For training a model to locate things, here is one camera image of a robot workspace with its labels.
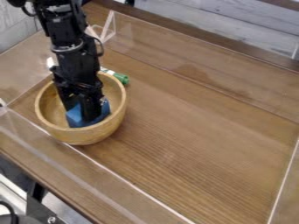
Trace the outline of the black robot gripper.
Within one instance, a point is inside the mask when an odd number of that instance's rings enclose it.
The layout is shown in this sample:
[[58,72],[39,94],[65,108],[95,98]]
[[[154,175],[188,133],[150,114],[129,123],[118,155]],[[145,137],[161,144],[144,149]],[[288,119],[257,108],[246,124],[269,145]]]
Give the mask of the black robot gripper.
[[97,38],[50,39],[50,51],[58,62],[50,71],[59,101],[65,110],[78,103],[83,123],[98,123],[107,116],[107,99],[97,77],[103,52],[98,52],[97,42]]

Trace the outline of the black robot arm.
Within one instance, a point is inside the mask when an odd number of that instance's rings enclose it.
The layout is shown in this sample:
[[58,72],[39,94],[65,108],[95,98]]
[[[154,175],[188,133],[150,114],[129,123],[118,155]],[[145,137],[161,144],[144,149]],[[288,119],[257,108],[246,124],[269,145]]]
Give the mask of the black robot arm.
[[50,51],[57,66],[50,67],[53,84],[61,104],[69,113],[78,109],[85,123],[103,113],[102,82],[97,38],[85,33],[87,23],[78,0],[6,0],[29,17],[37,17],[45,36],[50,39]]

